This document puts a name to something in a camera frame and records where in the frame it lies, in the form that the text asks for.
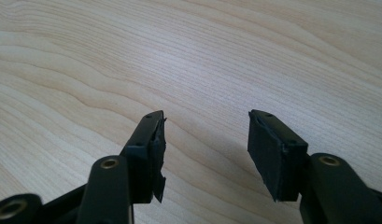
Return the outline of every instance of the metal grommet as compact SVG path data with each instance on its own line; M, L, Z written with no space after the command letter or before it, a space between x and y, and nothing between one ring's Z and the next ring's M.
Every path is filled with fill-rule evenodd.
M119 164L119 161L117 159L107 159L103 162L101 162L101 168L103 169L111 169Z
M322 156L322 157L319 157L318 159L319 159L319 161L321 161L322 163L324 163L326 165L330 165L330 166L339 166L340 165L339 160L337 160L334 157Z
M8 202L0 208L0 220L5 220L16 216L27 207L27 201L16 199Z

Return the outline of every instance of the black plastic part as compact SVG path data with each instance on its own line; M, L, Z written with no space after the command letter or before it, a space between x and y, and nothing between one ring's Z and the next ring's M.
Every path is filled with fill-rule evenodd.
M104 157L92 166L78 211L77 224L133 223L127 161L122 156Z
M382 202L346 161L317 153L310 157L307 172L310 186L301 201L304 223L382 224Z
M35 215L42 205L35 194L19 194L0 202L0 224L33 223Z
M132 203L150 203L152 193L162 202L165 177L162 176L165 118L156 111L141 119L121 156L129 162Z
M275 201L296 201L307 143L274 115L249 112L248 153Z
M82 201L85 188L86 185L83 185L49 203L44 204L38 211L35 223L75 223L78 214L78 207Z

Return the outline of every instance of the wooden table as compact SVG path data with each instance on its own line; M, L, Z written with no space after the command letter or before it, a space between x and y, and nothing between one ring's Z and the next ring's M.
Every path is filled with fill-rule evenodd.
M0 0L0 200L84 184L161 109L163 203L136 223L302 223L247 153L251 109L382 190L382 1Z

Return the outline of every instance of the wood grain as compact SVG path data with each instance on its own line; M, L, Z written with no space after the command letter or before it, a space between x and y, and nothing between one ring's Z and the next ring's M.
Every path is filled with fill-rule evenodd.
M160 109L166 189L136 223L302 223L247 153L251 109L382 190L382 1L0 1L0 200L82 185Z

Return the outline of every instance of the screw hole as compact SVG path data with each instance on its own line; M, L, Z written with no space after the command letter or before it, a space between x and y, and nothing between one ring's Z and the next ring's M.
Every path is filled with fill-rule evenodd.
M321 161L322 163L324 163L326 165L330 165L330 166L339 166L340 165L339 160L337 160L334 157L329 157L329 156L322 156L319 158L319 161Z
M0 220L16 216L27 207L25 200L13 200L0 208Z
M103 169L111 169L119 164L119 161L116 159L108 159L101 162L101 168Z

